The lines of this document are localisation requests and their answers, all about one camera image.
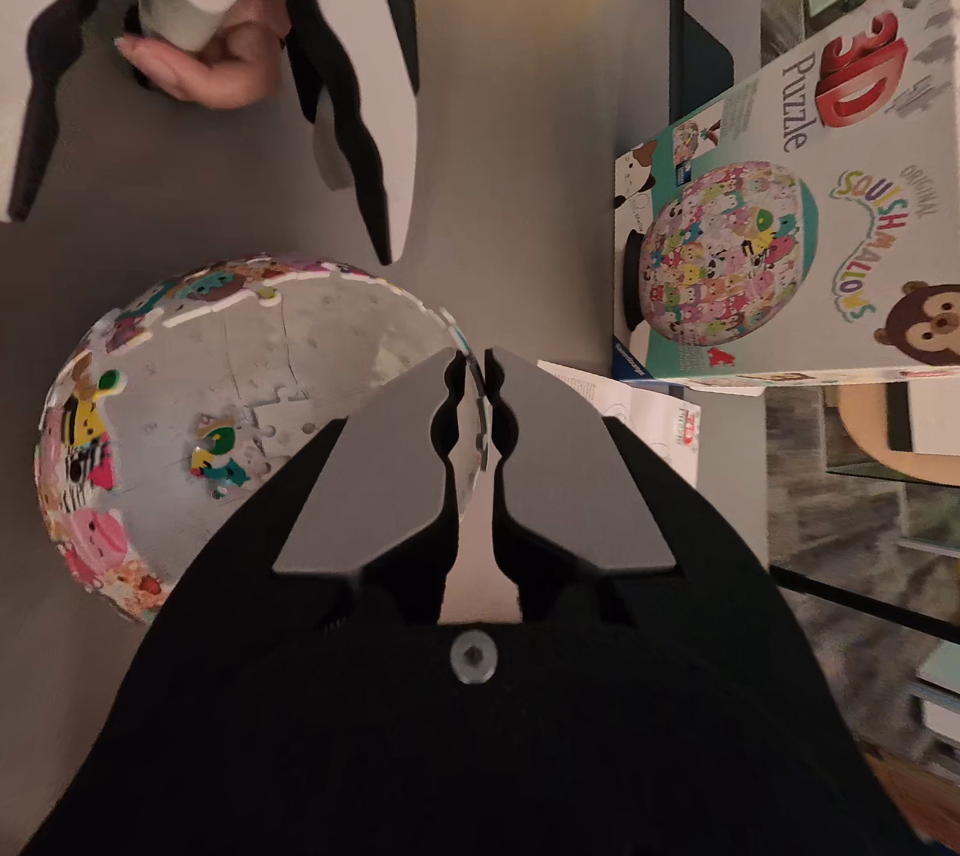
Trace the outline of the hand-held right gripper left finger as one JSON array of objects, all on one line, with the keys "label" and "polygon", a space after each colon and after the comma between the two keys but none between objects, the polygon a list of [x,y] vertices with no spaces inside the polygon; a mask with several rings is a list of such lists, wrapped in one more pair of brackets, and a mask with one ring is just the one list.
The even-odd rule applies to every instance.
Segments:
[{"label": "hand-held right gripper left finger", "polygon": [[274,573],[350,579],[403,548],[455,556],[460,514],[450,453],[466,369],[461,350],[443,348],[347,418]]}]

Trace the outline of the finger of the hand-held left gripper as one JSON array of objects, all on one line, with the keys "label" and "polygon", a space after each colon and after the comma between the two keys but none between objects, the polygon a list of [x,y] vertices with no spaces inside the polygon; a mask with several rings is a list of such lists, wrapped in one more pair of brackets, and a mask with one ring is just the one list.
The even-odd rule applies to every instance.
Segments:
[{"label": "finger of the hand-held left gripper", "polygon": [[382,266],[411,221],[418,152],[416,88],[389,0],[287,0],[286,38],[304,117],[333,141]]},{"label": "finger of the hand-held left gripper", "polygon": [[57,93],[100,0],[1,0],[1,219],[25,221],[59,140]]}]

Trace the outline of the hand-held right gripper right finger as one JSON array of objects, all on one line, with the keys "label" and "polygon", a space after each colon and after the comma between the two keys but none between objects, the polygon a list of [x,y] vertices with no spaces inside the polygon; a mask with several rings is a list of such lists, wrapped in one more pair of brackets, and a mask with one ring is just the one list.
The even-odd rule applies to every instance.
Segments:
[{"label": "hand-held right gripper right finger", "polygon": [[676,559],[604,418],[568,383],[501,347],[485,352],[495,502],[525,538],[598,574]]}]

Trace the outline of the colourful puzzle ball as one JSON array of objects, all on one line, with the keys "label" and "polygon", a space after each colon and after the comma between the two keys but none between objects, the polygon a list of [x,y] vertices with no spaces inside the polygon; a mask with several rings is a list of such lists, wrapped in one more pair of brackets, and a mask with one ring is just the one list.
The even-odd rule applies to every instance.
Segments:
[{"label": "colourful puzzle ball", "polygon": [[[44,402],[33,477],[83,590],[148,625],[217,530],[334,418],[443,348],[467,362],[451,452],[459,513],[486,468],[482,375],[460,328],[345,263],[210,263],[96,322]],[[200,415],[233,417],[250,482],[222,500],[190,474]]]}]

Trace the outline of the puzzle ball cardboard box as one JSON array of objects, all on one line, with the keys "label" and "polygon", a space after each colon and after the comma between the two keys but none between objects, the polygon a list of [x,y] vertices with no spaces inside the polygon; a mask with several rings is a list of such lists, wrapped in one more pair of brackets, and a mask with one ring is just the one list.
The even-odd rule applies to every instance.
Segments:
[{"label": "puzzle ball cardboard box", "polygon": [[611,370],[959,369],[959,0],[866,0],[614,164]]}]

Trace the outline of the person's left hand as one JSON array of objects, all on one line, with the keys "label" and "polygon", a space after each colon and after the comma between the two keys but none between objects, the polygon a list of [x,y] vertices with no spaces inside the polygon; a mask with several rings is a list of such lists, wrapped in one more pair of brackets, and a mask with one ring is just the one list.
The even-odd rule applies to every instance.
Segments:
[{"label": "person's left hand", "polygon": [[114,45],[153,89],[181,102],[237,109],[277,91],[291,26],[287,0],[237,0],[197,55],[129,32]]}]

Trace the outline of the white instruction leaflet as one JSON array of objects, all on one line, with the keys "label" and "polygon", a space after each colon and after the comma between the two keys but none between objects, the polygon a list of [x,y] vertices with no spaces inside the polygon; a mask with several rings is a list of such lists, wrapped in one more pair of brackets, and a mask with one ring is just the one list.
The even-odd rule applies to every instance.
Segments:
[{"label": "white instruction leaflet", "polygon": [[699,476],[701,408],[668,385],[637,385],[544,360],[537,365],[581,394],[604,418],[616,418],[658,454],[691,487]]}]

